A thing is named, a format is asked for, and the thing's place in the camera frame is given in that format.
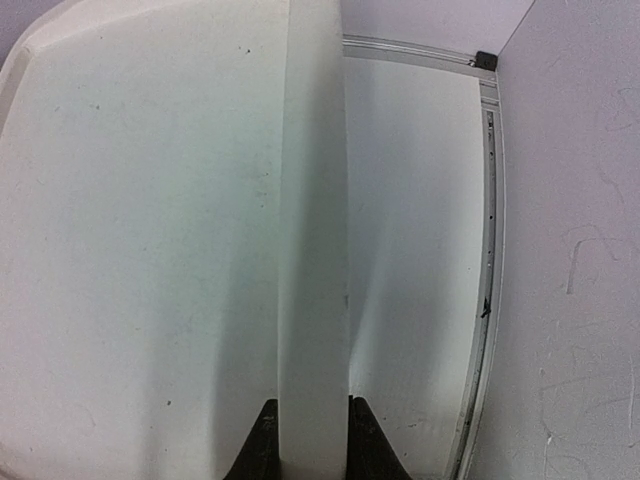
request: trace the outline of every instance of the white wall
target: white wall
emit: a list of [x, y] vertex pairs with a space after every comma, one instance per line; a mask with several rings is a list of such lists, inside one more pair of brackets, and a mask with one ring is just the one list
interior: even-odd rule
[[469, 367], [482, 256], [477, 78], [346, 59], [351, 391], [407, 470], [441, 478]]
[[538, 0], [500, 59], [503, 305], [471, 478], [640, 476], [637, 1]]
[[[0, 0], [0, 63], [22, 31], [61, 0]], [[533, 0], [343, 0], [344, 32], [499, 53]]]

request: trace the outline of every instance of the scratch mark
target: scratch mark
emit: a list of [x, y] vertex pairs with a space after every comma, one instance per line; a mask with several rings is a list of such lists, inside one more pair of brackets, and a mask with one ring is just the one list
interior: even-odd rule
[[614, 403], [621, 403], [621, 402], [628, 402], [628, 401], [629, 401], [628, 395], [625, 395], [624, 397], [610, 398], [609, 400], [604, 400], [602, 402], [598, 402], [593, 405], [590, 405], [585, 409], [584, 413], [590, 413], [596, 410], [597, 408], [606, 407], [607, 405], [613, 405]]
[[576, 276], [576, 268], [578, 268], [578, 254], [584, 240], [576, 242], [573, 247], [573, 255], [571, 256], [571, 267], [569, 267], [569, 280], [567, 280], [567, 295], [573, 295], [573, 281]]
[[93, 418], [93, 414], [91, 413], [91, 410], [89, 410], [87, 407], [85, 407], [84, 405], [81, 405], [79, 403], [76, 403], [76, 407], [80, 408], [81, 410], [83, 410], [88, 418], [89, 418], [89, 422], [91, 423], [91, 425], [89, 426], [88, 429], [82, 429], [83, 430], [83, 434], [87, 437], [90, 437], [93, 434], [93, 431], [96, 428], [96, 421]]
[[549, 445], [551, 444], [551, 440], [553, 440], [553, 435], [547, 433], [547, 442], [544, 444], [544, 465], [542, 466], [542, 478], [544, 480], [547, 478], [547, 463], [549, 459]]
[[605, 377], [606, 374], [593, 374], [593, 375], [585, 375], [583, 377], [575, 377], [570, 380], [563, 380], [562, 382], [552, 383], [551, 385], [545, 385], [544, 387], [540, 387], [542, 392], [546, 392], [552, 388], [564, 387], [567, 385], [571, 385], [578, 382], [586, 382], [587, 380], [593, 380], [594, 378]]
[[587, 474], [587, 480], [593, 479], [593, 472], [591, 471], [591, 467], [589, 467], [587, 462], [585, 462], [581, 458], [574, 457], [573, 455], [556, 455], [554, 458], [566, 458], [567, 460], [573, 460], [574, 462], [578, 463], [578, 465], [580, 465], [584, 470], [584, 473]]
[[624, 205], [624, 197], [622, 196], [622, 192], [620, 191], [620, 185], [618, 182], [614, 182], [611, 180], [611, 177], [607, 175], [607, 173], [602, 169], [602, 165], [596, 162], [596, 170], [598, 171], [598, 177], [605, 185], [612, 187], [616, 191], [616, 195], [618, 196], [618, 201]]
[[589, 328], [589, 327], [596, 327], [596, 326], [605, 325], [607, 323], [612, 323], [612, 322], [615, 322], [615, 320], [603, 320], [602, 322], [585, 323], [584, 325], [578, 325], [577, 327], [574, 328], [574, 330], [580, 330], [582, 328]]
[[629, 354], [629, 366], [631, 366], [631, 394], [629, 395], [629, 445], [633, 444], [633, 405], [636, 398], [636, 370], [633, 357]]
[[609, 242], [610, 241], [618, 241], [618, 242], [623, 242], [624, 243], [624, 241], [620, 240], [618, 238], [606, 238], [604, 236], [604, 233], [602, 232], [602, 229], [600, 227], [598, 227], [597, 225], [594, 225], [593, 223], [586, 223], [584, 225], [579, 225], [577, 227], [570, 228], [569, 230], [567, 230], [566, 232], [564, 232], [562, 234], [563, 242], [564, 242], [564, 238], [567, 235], [569, 235], [571, 232], [573, 232], [575, 230], [579, 230], [581, 228], [592, 228], [593, 230], [595, 230], [596, 234], [598, 235], [597, 238], [585, 238], [585, 239], [583, 239], [584, 241], [600, 240], [602, 242], [602, 246], [607, 251], [607, 254], [609, 255], [609, 257], [611, 257], [611, 260], [613, 260], [614, 262], [618, 260], [616, 258], [616, 256], [615, 256], [615, 254], [613, 253], [613, 249], [611, 248], [611, 245], [609, 245]]
[[551, 69], [552, 69], [553, 67], [555, 67], [555, 66], [556, 66], [556, 64], [557, 64], [561, 59], [562, 59], [562, 55], [558, 55], [558, 56], [556, 57], [556, 59], [555, 59], [553, 62], [551, 62], [551, 64], [550, 64], [547, 68], [545, 68], [544, 73], [545, 73], [545, 74], [549, 73], [549, 72], [551, 71]]
[[571, 267], [569, 268], [569, 279], [567, 280], [567, 295], [572, 295], [574, 292], [573, 282], [575, 280], [576, 269], [578, 268], [578, 254], [580, 253], [580, 247], [585, 242], [593, 242], [593, 241], [601, 241], [602, 244], [605, 246], [607, 253], [611, 257], [611, 260], [613, 260], [614, 262], [617, 262], [618, 258], [614, 255], [613, 250], [611, 249], [611, 246], [609, 245], [608, 242], [626, 243], [624, 240], [620, 240], [619, 238], [606, 238], [606, 237], [584, 238], [582, 240], [578, 240], [575, 246], [573, 247], [573, 254], [571, 255]]
[[[621, 88], [616, 92], [614, 98], [619, 102], [618, 111], [611, 122], [605, 125], [605, 130], [607, 132], [619, 132], [620, 130], [626, 130], [627, 128], [640, 123], [640, 98], [632, 98], [632, 95], [634, 94], [640, 94], [640, 89]], [[626, 123], [622, 125], [615, 125], [616, 120], [618, 120], [624, 113], [627, 114]]]

